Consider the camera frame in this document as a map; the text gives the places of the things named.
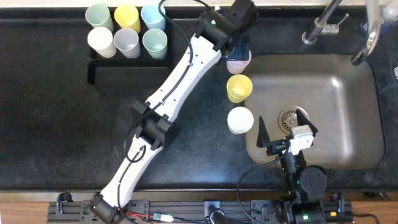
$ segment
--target stainless steel sink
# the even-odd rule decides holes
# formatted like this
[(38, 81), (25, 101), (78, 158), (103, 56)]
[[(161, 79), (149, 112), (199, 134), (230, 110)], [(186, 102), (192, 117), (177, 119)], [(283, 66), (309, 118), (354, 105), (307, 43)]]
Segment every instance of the stainless steel sink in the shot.
[(319, 129), (313, 146), (304, 150), (307, 164), (324, 168), (365, 169), (384, 155), (381, 117), (373, 71), (354, 66), (350, 55), (261, 55), (245, 69), (253, 91), (245, 107), (255, 122), (246, 147), (258, 164), (274, 159), (256, 146), (262, 115), (271, 140), (282, 139), (297, 125), (302, 109)]

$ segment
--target plastic cup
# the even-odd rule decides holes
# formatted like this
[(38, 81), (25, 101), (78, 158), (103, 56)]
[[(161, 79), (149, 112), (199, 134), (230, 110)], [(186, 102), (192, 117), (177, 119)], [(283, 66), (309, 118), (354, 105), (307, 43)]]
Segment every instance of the plastic cup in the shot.
[(142, 43), (152, 58), (163, 59), (166, 57), (167, 35), (162, 30), (148, 30), (142, 38)]
[(114, 19), (122, 28), (132, 28), (137, 33), (141, 31), (138, 10), (132, 4), (117, 7), (114, 12)]
[(249, 65), (251, 61), (251, 51), (249, 51), (249, 60), (247, 61), (227, 61), (226, 68), (232, 74), (240, 74)]
[(253, 84), (245, 75), (233, 75), (226, 83), (228, 99), (232, 103), (240, 103), (250, 95)]
[[(166, 19), (159, 13), (157, 4), (146, 5), (141, 9), (142, 20), (147, 25), (148, 29), (160, 29), (166, 28)], [(163, 13), (166, 10), (163, 6), (160, 7)]]
[(141, 53), (138, 34), (130, 28), (118, 30), (113, 37), (114, 45), (127, 58), (137, 58)]
[(104, 58), (110, 58), (116, 54), (112, 32), (105, 27), (96, 27), (92, 29), (90, 33), (88, 33), (87, 42), (90, 47)]
[(227, 122), (229, 130), (233, 134), (242, 134), (251, 129), (254, 117), (247, 108), (239, 106), (229, 112)]
[(95, 4), (90, 6), (86, 10), (86, 20), (94, 28), (95, 27), (105, 27), (110, 31), (113, 31), (113, 22), (111, 18), (111, 13), (108, 7), (103, 4)]

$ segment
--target drain strainer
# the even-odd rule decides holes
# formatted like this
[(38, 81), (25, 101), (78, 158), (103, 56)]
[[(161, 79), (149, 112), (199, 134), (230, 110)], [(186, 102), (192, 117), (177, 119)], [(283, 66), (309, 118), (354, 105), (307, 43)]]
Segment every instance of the drain strainer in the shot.
[(296, 115), (297, 109), (300, 109), (303, 112), (304, 116), (308, 120), (310, 120), (307, 112), (303, 108), (300, 108), (298, 106), (291, 106), (290, 108), (282, 110), (279, 114), (278, 122), (279, 122), (279, 127), (286, 134), (290, 134), (290, 130), (299, 125), (297, 122), (297, 115)]

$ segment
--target wooden floor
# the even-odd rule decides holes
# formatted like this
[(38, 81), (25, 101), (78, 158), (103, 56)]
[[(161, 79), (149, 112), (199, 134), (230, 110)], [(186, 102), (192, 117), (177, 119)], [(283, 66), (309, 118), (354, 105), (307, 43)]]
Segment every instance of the wooden floor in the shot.
[[(353, 202), (355, 213), (372, 213), (382, 224), (398, 224), (398, 202)], [(42, 224), (47, 202), (0, 202), (0, 224)], [(373, 218), (356, 218), (355, 223), (374, 224)]]

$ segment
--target white wall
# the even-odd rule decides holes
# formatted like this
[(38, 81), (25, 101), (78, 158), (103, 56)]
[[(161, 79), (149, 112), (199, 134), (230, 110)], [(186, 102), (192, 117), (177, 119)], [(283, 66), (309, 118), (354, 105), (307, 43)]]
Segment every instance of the white wall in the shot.
[[(210, 5), (231, 5), (234, 0), (204, 0)], [(331, 0), (254, 0), (257, 6), (324, 6)], [(386, 4), (391, 0), (379, 0)], [(120, 6), (129, 3), (137, 6), (156, 3), (159, 0), (0, 0), (0, 7), (88, 7), (95, 3), (104, 3), (107, 6)], [(192, 0), (167, 0), (165, 6), (197, 6)], [(364, 0), (343, 0), (341, 5), (364, 5)]]

